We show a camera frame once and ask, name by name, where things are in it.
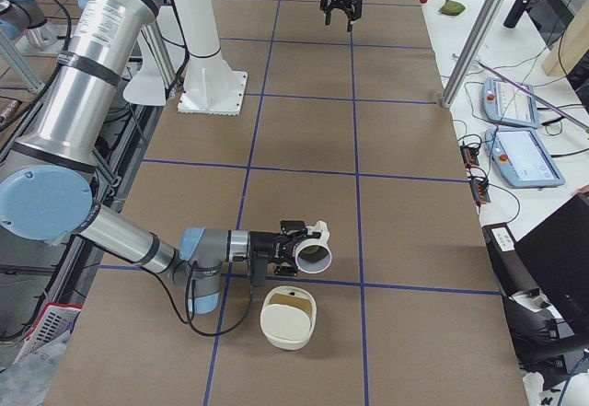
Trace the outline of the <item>green bean bag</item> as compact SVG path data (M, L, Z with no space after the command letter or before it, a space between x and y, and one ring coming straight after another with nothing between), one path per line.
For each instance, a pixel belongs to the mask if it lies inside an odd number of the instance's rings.
M455 0L445 0L438 12L445 16L456 17L466 10L466 7Z

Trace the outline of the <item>black Huawei monitor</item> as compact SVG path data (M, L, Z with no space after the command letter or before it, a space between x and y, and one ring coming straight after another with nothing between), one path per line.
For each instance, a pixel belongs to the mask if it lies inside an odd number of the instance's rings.
M555 306L588 308L588 195L577 193L515 243L516 253Z

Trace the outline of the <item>blue teach pendant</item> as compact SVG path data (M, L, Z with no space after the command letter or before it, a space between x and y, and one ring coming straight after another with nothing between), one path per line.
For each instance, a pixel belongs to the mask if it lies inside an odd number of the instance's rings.
M489 129L484 141L492 165L511 187L556 188L566 183L534 129Z
M484 81L481 105L490 122L513 127L540 127L535 100L501 79L489 77Z

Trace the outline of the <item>far blue teach pendant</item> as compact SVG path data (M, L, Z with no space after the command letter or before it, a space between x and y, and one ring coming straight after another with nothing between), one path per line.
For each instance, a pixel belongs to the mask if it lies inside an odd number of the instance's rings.
M501 79L489 77L484 81L481 105L490 122L513 127L540 127L535 100Z

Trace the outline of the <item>near blue teach pendant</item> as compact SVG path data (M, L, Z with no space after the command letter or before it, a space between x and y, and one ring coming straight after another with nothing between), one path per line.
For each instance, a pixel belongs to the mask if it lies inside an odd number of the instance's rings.
M566 183L534 129L489 129L484 141L492 165L511 187L556 188Z

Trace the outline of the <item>yellow-green lemon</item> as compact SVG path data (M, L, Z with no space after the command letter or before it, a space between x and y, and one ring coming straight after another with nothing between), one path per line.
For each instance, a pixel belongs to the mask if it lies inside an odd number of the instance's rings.
M299 259L301 261L317 262L321 261L325 257L325 252L322 246L313 245L307 246L301 249L299 252Z

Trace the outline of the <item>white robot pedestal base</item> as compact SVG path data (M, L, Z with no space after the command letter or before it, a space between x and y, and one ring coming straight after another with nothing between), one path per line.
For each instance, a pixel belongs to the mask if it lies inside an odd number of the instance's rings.
M222 54L212 0L174 1L189 53L179 111L238 115L248 74L232 70Z

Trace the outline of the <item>aluminium frame post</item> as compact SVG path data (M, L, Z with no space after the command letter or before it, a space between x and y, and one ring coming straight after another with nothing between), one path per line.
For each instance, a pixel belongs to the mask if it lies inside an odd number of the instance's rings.
M440 98L440 105L450 109L460 86L467 77L469 67L474 63L478 51L486 37L503 0L485 0L468 34L465 45L458 55L456 65Z

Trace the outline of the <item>white cup with handle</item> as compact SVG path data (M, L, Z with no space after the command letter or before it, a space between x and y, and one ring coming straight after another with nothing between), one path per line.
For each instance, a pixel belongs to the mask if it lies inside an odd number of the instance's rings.
M329 248L329 229L324 221L317 221L314 226L307 226L303 238L294 246L294 262L304 273L322 273L332 263Z

